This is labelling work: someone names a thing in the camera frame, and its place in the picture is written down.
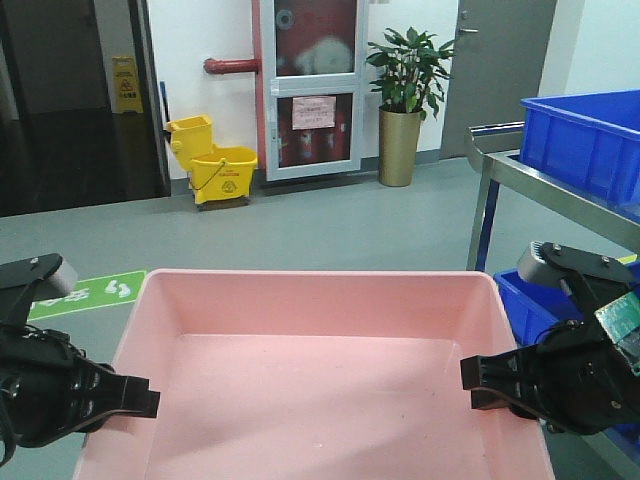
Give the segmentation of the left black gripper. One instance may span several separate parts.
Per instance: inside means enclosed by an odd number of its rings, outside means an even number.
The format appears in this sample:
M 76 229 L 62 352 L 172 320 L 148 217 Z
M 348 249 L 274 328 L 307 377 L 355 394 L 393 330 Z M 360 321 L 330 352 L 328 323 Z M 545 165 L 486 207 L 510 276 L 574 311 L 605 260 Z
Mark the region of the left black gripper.
M 61 331 L 1 328 L 1 438 L 10 447 L 93 433 L 113 416 L 157 417 L 160 393 L 149 391 L 148 379 L 79 357 Z

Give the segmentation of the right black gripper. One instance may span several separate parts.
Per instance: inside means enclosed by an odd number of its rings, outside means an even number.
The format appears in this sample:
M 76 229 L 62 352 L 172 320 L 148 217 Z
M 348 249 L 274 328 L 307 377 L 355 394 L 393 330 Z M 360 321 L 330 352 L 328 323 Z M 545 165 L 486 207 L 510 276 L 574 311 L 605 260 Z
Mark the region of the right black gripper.
M 470 391 L 471 408 L 508 408 L 520 418 L 544 419 L 559 431 L 580 434 L 637 423 L 639 378 L 602 329 L 589 330 L 577 320 L 558 321 L 538 335 L 536 348 L 462 359 L 462 386 Z M 537 388 L 541 398 L 533 413 L 490 392 Z

